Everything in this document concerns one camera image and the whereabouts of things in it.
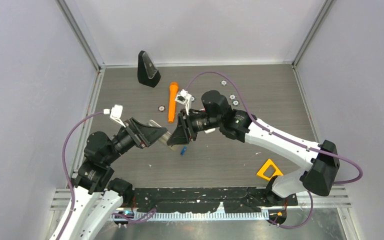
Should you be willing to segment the blue battery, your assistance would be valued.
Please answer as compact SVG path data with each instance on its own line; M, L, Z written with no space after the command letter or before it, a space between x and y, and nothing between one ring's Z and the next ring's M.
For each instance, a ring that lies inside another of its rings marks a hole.
M187 147L184 146L184 147L182 148L181 152L180 152L180 155L183 156L183 155L185 154L186 150L187 150Z

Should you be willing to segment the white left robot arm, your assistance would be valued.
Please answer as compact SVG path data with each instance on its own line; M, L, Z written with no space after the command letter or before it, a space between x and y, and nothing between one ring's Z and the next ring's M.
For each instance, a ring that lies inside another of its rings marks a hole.
M87 138L84 162L77 177L69 182L70 201L52 240L93 240L119 207L134 199L133 185L112 178L111 164L133 147L144 149L157 142L168 130L142 124L135 118L124 121L112 138L96 131Z

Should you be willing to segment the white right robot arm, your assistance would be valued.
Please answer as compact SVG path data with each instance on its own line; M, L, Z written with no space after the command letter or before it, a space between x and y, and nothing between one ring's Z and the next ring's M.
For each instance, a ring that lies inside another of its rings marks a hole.
M199 132L218 129L228 139L263 147L299 166L299 170L269 180L264 194L271 205L304 191L322 197L330 194L340 167L333 156L337 153L334 143L325 140L319 144L279 131L246 111L233 109L217 90L202 95L203 110L189 108L191 97L185 90L176 94L175 101L185 109L177 115L177 126L167 145L187 145Z

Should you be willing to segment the black wedge stand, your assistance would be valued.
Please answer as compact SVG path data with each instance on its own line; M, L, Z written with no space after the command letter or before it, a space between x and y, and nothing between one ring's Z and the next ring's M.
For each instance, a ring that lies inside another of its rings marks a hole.
M137 80L140 84L155 88L160 82L161 74L148 53L141 50L138 54Z

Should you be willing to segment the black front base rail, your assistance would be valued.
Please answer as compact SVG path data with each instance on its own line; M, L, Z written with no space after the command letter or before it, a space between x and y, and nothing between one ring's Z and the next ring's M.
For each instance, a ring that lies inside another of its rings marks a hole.
M214 213L223 207L226 213L257 213L262 207L295 207L296 195L275 203L269 201L264 187L186 187L136 188L130 204L139 210L157 213Z

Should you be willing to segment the yellow triangular frame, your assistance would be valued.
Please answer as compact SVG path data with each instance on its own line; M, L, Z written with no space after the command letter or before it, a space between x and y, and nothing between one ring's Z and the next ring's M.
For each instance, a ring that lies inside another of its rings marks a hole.
M283 176L284 174L279 169L279 167L274 163L272 159L267 159L267 161L261 166L261 168L256 172L256 176L270 181L274 177Z

